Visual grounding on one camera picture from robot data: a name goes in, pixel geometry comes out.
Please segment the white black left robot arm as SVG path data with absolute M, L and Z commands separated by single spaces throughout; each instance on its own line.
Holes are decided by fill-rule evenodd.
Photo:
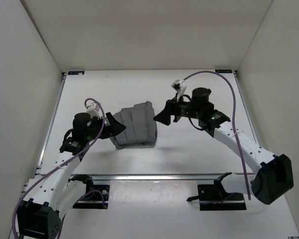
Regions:
M 101 117 L 89 113 L 76 114 L 72 128 L 64 135 L 52 170 L 30 187 L 33 194 L 29 199 L 18 203 L 14 214 L 18 229 L 13 231 L 14 236 L 56 238 L 61 232 L 62 217 L 67 210 L 80 197 L 89 198 L 94 194 L 91 177 L 76 175 L 70 179 L 72 172 L 96 140 L 117 136 L 125 129 L 111 113 Z

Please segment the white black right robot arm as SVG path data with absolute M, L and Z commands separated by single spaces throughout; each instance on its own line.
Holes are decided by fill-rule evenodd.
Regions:
M 188 102 L 176 95 L 166 101 L 164 109 L 153 119 L 164 125 L 171 124 L 172 116 L 174 122 L 181 117 L 196 119 L 199 131 L 207 132 L 244 159 L 253 174 L 221 175 L 214 180 L 215 197 L 223 200 L 231 193 L 250 193 L 263 204 L 271 204 L 294 186 L 291 160 L 285 154 L 277 156 L 264 149 L 239 131 L 228 116 L 214 108 L 210 94 L 210 89 L 195 88 Z

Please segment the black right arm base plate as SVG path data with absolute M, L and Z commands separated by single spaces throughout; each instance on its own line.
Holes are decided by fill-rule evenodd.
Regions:
M 247 209 L 242 193 L 227 193 L 221 185 L 222 180 L 231 176 L 226 172 L 216 178 L 213 184 L 198 184 L 198 195 L 186 199 L 187 202 L 199 201 L 200 211 L 244 211 Z

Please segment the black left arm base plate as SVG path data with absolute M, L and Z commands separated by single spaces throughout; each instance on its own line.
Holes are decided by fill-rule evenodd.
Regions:
M 86 195 L 73 205 L 73 209 L 105 210 L 108 208 L 109 183 L 98 183 L 92 176 L 86 174 L 76 174 L 69 181 L 78 181 L 86 186 Z

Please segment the grey pleated skirt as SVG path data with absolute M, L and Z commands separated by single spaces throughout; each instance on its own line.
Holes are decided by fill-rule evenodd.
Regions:
M 116 149 L 128 147 L 153 147 L 157 140 L 157 124 L 152 102 L 146 101 L 130 108 L 122 108 L 114 119 L 126 129 L 110 140 Z

